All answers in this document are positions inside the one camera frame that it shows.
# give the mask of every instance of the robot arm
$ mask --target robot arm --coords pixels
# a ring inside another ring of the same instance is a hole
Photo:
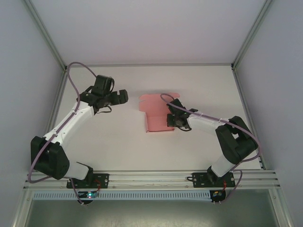
[[[94,86],[80,94],[80,102],[76,102],[66,117],[42,138],[36,136],[31,141],[31,161],[33,163],[40,149],[51,140],[39,157],[34,169],[57,180],[76,178],[88,184],[92,181],[93,169],[79,162],[68,160],[64,149],[77,129],[94,116],[99,109],[112,105],[124,104],[128,101],[126,90],[112,92],[114,80],[98,75]]]
[[[171,103],[185,109],[178,99],[173,100]],[[167,116],[169,127],[184,127],[187,131],[197,129],[217,136],[223,154],[207,170],[207,178],[212,183],[215,183],[218,178],[223,177],[258,148],[254,139],[239,129],[221,121],[189,114],[169,104],[167,106],[171,112]],[[202,114],[196,109],[190,109],[190,111],[198,115]],[[249,131],[244,121],[238,116],[224,120]]]

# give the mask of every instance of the white table surface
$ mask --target white table surface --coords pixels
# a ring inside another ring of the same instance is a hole
[[[65,152],[70,160],[94,170],[207,169],[222,154],[216,136],[202,131],[145,132],[139,111],[143,94],[178,92],[187,108],[219,118],[235,115],[247,122],[230,66],[94,67],[96,74],[115,79],[115,89],[126,89],[128,103],[113,106],[112,113],[96,114],[70,140]],[[71,77],[80,93],[95,78],[85,68],[72,68]],[[57,122],[71,110],[76,93],[69,81]],[[259,161],[240,169],[260,169]]]

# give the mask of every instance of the pink fabric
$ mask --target pink fabric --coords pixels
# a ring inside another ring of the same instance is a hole
[[[174,98],[179,98],[178,93],[168,93]],[[160,98],[160,94],[145,94],[139,97],[139,110],[145,112],[146,132],[150,131],[174,131],[173,127],[167,127],[167,114],[169,109]]]

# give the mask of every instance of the white wall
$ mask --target white wall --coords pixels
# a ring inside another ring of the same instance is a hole
[[[232,63],[265,0],[32,0],[66,62]]]
[[[0,222],[12,223],[30,166],[30,141],[44,133],[61,70],[20,0],[0,7]]]
[[[303,1],[273,4],[238,73],[263,157],[303,226]]]

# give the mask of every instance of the perforated metal strip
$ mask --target perforated metal strip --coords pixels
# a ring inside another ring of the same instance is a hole
[[[38,191],[33,200],[76,200],[73,191]],[[209,190],[192,191],[101,191],[94,200],[195,200],[211,201]]]

